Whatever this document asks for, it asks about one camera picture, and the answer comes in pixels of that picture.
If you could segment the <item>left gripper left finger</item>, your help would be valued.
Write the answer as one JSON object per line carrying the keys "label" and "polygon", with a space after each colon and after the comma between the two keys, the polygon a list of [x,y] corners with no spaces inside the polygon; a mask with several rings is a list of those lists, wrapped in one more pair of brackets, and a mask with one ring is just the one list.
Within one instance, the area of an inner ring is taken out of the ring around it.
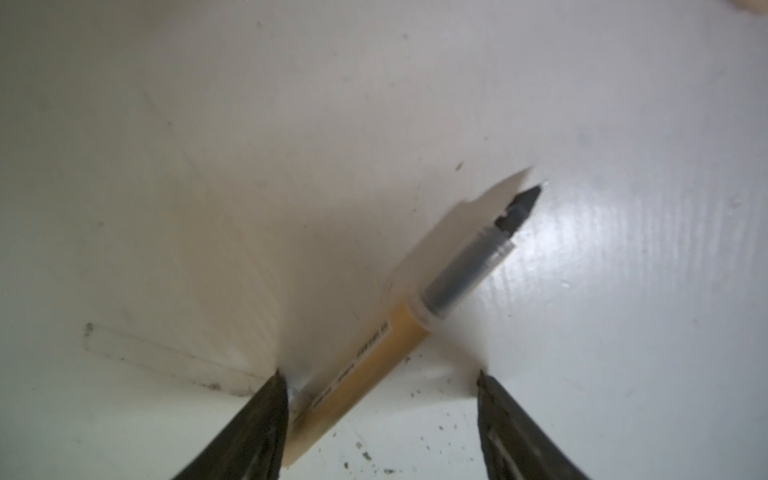
{"label": "left gripper left finger", "polygon": [[288,389],[277,371],[178,479],[277,479],[288,429]]}

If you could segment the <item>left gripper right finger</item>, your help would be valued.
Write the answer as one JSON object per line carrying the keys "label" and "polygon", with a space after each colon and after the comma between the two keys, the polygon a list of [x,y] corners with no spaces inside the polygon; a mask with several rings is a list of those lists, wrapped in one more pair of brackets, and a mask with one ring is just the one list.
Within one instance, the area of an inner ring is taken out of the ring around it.
{"label": "left gripper right finger", "polygon": [[587,480],[494,377],[477,378],[478,430],[493,480]]}

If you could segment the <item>tan pen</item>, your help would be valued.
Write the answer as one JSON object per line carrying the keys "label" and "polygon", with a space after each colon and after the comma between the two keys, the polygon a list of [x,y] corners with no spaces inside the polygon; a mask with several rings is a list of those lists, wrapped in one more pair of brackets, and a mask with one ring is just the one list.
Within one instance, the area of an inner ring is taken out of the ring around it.
{"label": "tan pen", "polygon": [[529,219],[542,184],[515,195],[479,228],[438,273],[408,293],[339,366],[309,383],[294,399],[282,466],[291,467],[415,350],[514,250],[513,237]]}

